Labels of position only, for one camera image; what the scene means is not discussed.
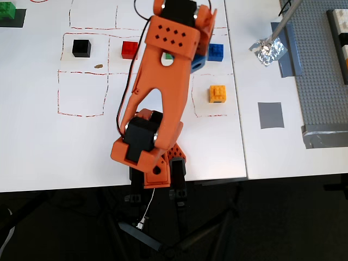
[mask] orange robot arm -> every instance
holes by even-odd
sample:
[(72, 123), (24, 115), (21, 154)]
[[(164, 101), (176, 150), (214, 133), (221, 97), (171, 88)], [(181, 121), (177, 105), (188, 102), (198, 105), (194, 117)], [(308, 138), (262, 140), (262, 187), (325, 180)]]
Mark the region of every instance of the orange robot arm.
[[(188, 3), (184, 10), (196, 11), (195, 2), (179, 2)], [(176, 14), (170, 6), (163, 9), (163, 4), (164, 0), (154, 1), (155, 15), (147, 32), (144, 56), (120, 126), (124, 138), (114, 143), (111, 152), (113, 160), (144, 172), (148, 188), (170, 185), (168, 153), (173, 148), (180, 150), (176, 141), (183, 128), (181, 117), (188, 97), (191, 63), (195, 54), (206, 55), (216, 16), (216, 11), (211, 14), (202, 5), (196, 20), (193, 14), (183, 20), (182, 14)], [(172, 65), (162, 65), (164, 52), (174, 56)], [(153, 89), (161, 92), (163, 114), (147, 109), (137, 113), (139, 103)]]

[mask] gray lego baseplate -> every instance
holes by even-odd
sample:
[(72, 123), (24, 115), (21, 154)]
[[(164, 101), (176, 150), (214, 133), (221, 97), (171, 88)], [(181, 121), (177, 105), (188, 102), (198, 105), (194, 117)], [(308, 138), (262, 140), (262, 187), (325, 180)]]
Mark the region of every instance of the gray lego baseplate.
[(295, 78), (305, 125), (348, 123), (348, 86), (326, 15), (330, 9), (348, 9), (348, 1), (304, 0), (291, 19), (302, 65), (302, 76)]

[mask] red lego brick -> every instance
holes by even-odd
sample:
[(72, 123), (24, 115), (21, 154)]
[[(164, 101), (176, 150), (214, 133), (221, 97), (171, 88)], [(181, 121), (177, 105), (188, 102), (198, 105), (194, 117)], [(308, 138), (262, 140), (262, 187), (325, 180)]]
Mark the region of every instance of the red lego brick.
[(122, 58), (124, 59), (133, 59), (136, 49), (138, 47), (137, 42), (127, 42), (124, 41), (122, 45)]

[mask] black cable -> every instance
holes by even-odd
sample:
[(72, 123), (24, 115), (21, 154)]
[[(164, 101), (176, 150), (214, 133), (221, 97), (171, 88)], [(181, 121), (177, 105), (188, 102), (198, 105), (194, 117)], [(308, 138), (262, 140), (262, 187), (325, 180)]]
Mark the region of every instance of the black cable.
[(138, 47), (136, 49), (136, 52), (135, 52), (135, 55), (132, 59), (132, 62), (130, 63), (130, 68), (129, 68), (129, 72), (128, 72), (128, 79), (127, 79), (127, 84), (126, 84), (126, 88), (125, 88), (125, 91), (123, 93), (123, 96), (122, 96), (122, 100), (121, 100), (121, 103), (120, 103), (120, 106), (119, 106), (119, 110), (117, 112), (117, 130), (119, 131), (120, 135), (124, 138), (125, 136), (122, 134), (121, 132), (121, 128), (120, 128), (120, 124), (119, 124), (119, 118), (120, 118), (120, 115), (121, 115), (121, 110), (122, 110), (122, 106), (125, 102), (125, 98), (126, 98), (126, 94), (127, 94), (127, 91), (128, 91), (128, 88), (129, 88), (129, 82), (131, 81), (131, 76), (132, 76), (132, 69), (133, 69), (133, 65), (134, 65), (134, 61), (135, 61), (135, 58), (136, 56), (138, 55), (138, 51), (139, 51), (139, 48), (140, 48), (140, 45), (141, 45), (141, 41), (142, 41), (142, 37), (144, 36), (144, 32), (145, 32), (145, 29), (148, 25), (148, 23), (150, 22), (152, 16), (147, 20), (143, 30), (142, 30), (142, 33), (141, 33), (141, 36), (140, 36), (140, 40), (139, 40), (139, 44), (138, 44)]
[(143, 18), (144, 20), (148, 21), (150, 18), (147, 19), (147, 18), (143, 17), (141, 14), (139, 14), (139, 12), (138, 12), (137, 9), (136, 9), (135, 2), (136, 2), (136, 0), (134, 0), (134, 10), (135, 10), (136, 14), (139, 15), (139, 16), (140, 16), (141, 18)]
[(288, 1), (285, 3), (285, 5), (283, 6), (282, 10), (279, 12), (278, 16), (284, 14), (285, 12), (287, 12), (287, 11), (289, 10), (289, 8), (288, 8), (287, 10), (284, 10), (285, 7), (286, 7), (288, 4), (291, 6), (291, 0), (288, 0)]

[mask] white lego brick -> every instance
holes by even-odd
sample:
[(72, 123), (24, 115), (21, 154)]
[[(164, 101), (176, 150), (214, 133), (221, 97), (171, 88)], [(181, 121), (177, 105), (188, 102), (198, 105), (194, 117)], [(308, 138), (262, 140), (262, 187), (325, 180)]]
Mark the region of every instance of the white lego brick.
[(346, 60), (348, 58), (348, 45), (345, 45), (342, 47), (344, 59)]
[(338, 34), (348, 33), (348, 9), (335, 9), (333, 11)]

